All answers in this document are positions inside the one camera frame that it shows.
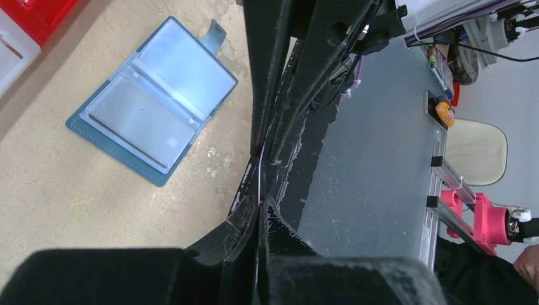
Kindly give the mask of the person hand in background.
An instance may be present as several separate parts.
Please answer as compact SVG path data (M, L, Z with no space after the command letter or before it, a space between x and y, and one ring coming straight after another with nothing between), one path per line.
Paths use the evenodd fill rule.
M530 245L513 263L515 270L538 291L538 245Z

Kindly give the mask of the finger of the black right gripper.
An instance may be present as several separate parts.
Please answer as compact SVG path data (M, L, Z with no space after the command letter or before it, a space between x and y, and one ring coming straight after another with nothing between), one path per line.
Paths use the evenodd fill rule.
M296 119L328 81L352 41L375 14L379 1L317 1L297 58L268 159L276 163Z
M243 2L252 80L250 153L261 157L289 45L292 1Z

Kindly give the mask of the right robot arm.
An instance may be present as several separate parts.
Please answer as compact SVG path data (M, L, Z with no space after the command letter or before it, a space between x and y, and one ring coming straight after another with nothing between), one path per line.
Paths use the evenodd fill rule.
M514 1L241 1L253 103L250 153L276 162L296 120L351 54L407 43Z

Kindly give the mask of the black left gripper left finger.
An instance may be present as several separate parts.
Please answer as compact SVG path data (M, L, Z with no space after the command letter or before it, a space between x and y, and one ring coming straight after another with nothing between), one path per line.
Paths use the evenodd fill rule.
M259 205L181 248L60 248L34 252L1 291L2 304L250 304Z

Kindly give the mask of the red plastic bin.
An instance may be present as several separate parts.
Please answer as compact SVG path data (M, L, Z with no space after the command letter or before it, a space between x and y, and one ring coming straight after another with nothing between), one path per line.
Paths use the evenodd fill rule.
M43 47L78 0L1 0L1 9Z

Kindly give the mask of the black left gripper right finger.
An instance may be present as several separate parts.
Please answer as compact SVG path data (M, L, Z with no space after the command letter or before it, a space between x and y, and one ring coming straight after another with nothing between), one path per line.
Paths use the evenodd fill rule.
M257 296L261 304L447 304L434 274L405 257L324 257L260 205Z

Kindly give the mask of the blue card holder wallet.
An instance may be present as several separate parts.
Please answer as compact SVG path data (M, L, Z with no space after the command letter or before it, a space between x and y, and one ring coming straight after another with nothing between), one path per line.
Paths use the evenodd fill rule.
M218 60L226 31L212 21L202 39L173 16L163 23L106 79L66 121L66 127L131 170L161 187L190 150L207 122L236 87L237 78ZM110 82L138 79L193 130L189 144L168 173L161 173L112 138L86 115L86 108Z

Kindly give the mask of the white plastic bin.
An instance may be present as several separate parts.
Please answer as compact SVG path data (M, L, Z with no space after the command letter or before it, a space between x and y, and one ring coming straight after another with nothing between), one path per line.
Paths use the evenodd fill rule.
M41 47L1 10L1 97L41 53Z

